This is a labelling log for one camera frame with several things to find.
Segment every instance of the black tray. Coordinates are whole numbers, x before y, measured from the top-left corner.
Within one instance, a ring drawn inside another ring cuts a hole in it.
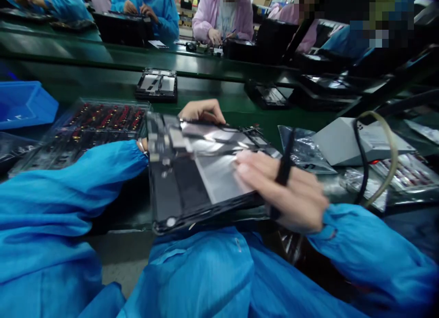
[[[88,30],[96,28],[96,24],[89,20],[81,20],[81,21],[74,21],[68,23],[51,22],[50,26],[55,31],[71,32],[71,33],[84,33]]]
[[[264,110],[288,110],[291,108],[289,99],[277,87],[252,80],[246,81],[244,90],[248,97]]]
[[[151,103],[177,103],[177,73],[168,70],[145,69],[134,96]]]
[[[41,14],[36,14],[29,11],[21,11],[13,8],[1,8],[0,15],[2,18],[14,20],[14,21],[30,22],[35,24],[44,24],[56,20],[56,18],[52,15],[41,15]]]

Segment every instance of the worker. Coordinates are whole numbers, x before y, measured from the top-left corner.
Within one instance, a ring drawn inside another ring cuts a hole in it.
[[[7,0],[18,9],[30,10],[35,13],[51,13],[65,21],[92,20],[84,0]]]
[[[151,18],[158,40],[174,42],[178,39],[179,16],[174,0],[111,0],[111,10],[145,14]]]
[[[195,40],[221,45],[226,38],[253,38],[250,0],[200,0],[192,20]]]
[[[402,37],[407,40],[409,37],[408,32],[413,27],[414,2],[375,0],[375,3],[370,4],[367,21],[351,21],[332,34],[321,49],[350,57],[355,64],[372,53],[374,48],[389,48],[389,42],[396,41],[396,46],[406,46],[407,43],[401,44],[403,40],[395,39]]]
[[[309,17],[309,13],[315,10],[314,6],[317,3],[318,0],[294,0],[294,3],[287,4],[282,8],[282,10],[276,15],[276,19],[294,25],[302,25],[302,22]],[[310,52],[317,40],[318,23],[318,19],[315,19],[312,22],[308,32],[297,47],[297,52],[305,54]]]
[[[190,102],[182,119],[225,124],[216,100]],[[96,252],[81,238],[122,184],[148,165],[147,141],[95,147],[62,170],[23,172],[0,184],[1,317],[425,317],[439,268],[361,206],[330,205],[313,174],[240,152],[236,176],[281,211],[358,289],[345,303],[236,226],[158,237],[128,300],[102,285]],[[139,194],[148,200],[148,196]],[[124,202],[127,209],[131,204]]]
[[[268,18],[270,19],[279,19],[279,13],[282,10],[283,5],[280,3],[275,3],[268,9]]]

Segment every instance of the blue cleanroom suit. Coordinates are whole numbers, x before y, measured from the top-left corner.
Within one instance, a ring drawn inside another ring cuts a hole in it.
[[[111,0],[111,10],[123,12],[126,0]],[[178,39],[178,12],[174,0],[130,0],[140,13],[140,7],[145,4],[152,8],[159,19],[159,24],[153,23],[154,35],[165,43]]]
[[[14,0],[7,1],[18,9],[24,9],[23,6],[17,4]],[[49,12],[62,21],[92,20],[90,13],[84,5],[84,0],[50,0],[50,2],[52,5],[49,8]],[[32,12],[45,13],[42,7],[33,5],[30,8]]]
[[[342,302],[233,226],[185,239],[159,237],[128,300],[102,285],[101,263],[79,237],[146,157],[136,142],[89,150],[62,170],[0,184],[0,317],[423,317],[439,269],[383,221],[331,205],[308,239],[359,289]]]

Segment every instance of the stylus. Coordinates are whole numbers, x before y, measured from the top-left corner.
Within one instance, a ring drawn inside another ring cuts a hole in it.
[[[285,147],[284,155],[282,156],[282,159],[280,160],[279,171],[278,171],[278,174],[277,174],[276,180],[275,180],[276,183],[283,185],[283,186],[287,185],[288,178],[289,178],[289,172],[291,170],[291,167],[296,165],[294,163],[294,161],[291,160],[291,157],[290,157],[291,153],[293,152],[295,133],[296,133],[296,128],[293,128],[291,130],[291,133],[289,134],[287,146]],[[274,206],[271,206],[270,218],[275,221],[275,220],[280,218],[280,215],[281,215],[281,213],[280,213],[279,209],[277,209]]]

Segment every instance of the black case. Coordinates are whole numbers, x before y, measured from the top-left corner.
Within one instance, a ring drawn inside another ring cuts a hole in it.
[[[239,39],[227,39],[223,43],[225,58],[241,62],[256,63],[259,55],[259,47],[250,41]]]
[[[321,75],[323,73],[340,74],[345,66],[323,55],[310,55],[303,53],[295,53],[291,61],[287,62],[287,66],[294,67],[302,71],[302,73],[310,75]]]
[[[298,25],[264,19],[256,36],[256,44],[260,51],[257,62],[268,65],[280,64],[298,28]]]
[[[145,69],[137,84],[134,96],[150,103],[177,103],[177,72]]]
[[[264,110],[287,110],[291,108],[285,97],[273,83],[263,84],[253,80],[246,81],[244,90],[248,97]]]
[[[14,21],[30,22],[35,24],[44,24],[56,20],[52,15],[40,15],[28,11],[21,11],[13,8],[1,8],[0,14],[2,18],[11,19]]]
[[[362,95],[362,91],[339,76],[301,75],[297,80],[318,95]]]
[[[95,12],[93,18],[101,33],[103,42],[146,47],[149,40],[154,40],[151,19],[144,15],[112,11]]]
[[[257,130],[184,122],[159,113],[148,113],[147,129],[155,233],[189,228],[222,212],[263,204],[232,165],[235,148],[243,145],[280,157]]]
[[[71,32],[71,33],[84,33],[88,30],[95,29],[96,24],[89,20],[81,20],[75,22],[51,22],[50,26],[55,31]]]

